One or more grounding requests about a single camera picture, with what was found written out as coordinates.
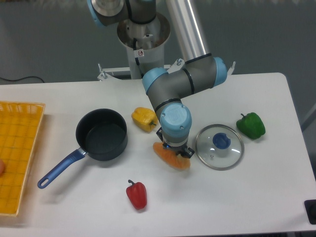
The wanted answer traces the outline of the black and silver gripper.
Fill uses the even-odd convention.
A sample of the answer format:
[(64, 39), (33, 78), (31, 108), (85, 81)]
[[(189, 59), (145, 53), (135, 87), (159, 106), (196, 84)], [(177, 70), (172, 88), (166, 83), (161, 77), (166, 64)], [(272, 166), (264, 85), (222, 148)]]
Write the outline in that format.
[(157, 130), (156, 135), (161, 142), (163, 142), (163, 146), (166, 149), (175, 151), (177, 155), (180, 155), (183, 158), (191, 158), (195, 153), (192, 148), (187, 146), (188, 134), (181, 137), (170, 136), (168, 134), (162, 134), (162, 128), (160, 127)]

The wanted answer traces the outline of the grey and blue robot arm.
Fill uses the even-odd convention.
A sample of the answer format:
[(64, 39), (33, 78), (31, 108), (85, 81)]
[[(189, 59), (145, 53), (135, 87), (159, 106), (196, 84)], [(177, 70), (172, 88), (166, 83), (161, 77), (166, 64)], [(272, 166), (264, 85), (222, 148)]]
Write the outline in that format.
[[(171, 19), (157, 12), (154, 0), (90, 0), (87, 5), (97, 25), (117, 24), (117, 36), (125, 46), (131, 77), (141, 78), (160, 122), (157, 132), (165, 149), (190, 158), (194, 150), (187, 140), (192, 125), (182, 99), (222, 84), (227, 69), (213, 57), (192, 0), (169, 0)], [(183, 63), (174, 72), (164, 68), (164, 45), (174, 28)]]

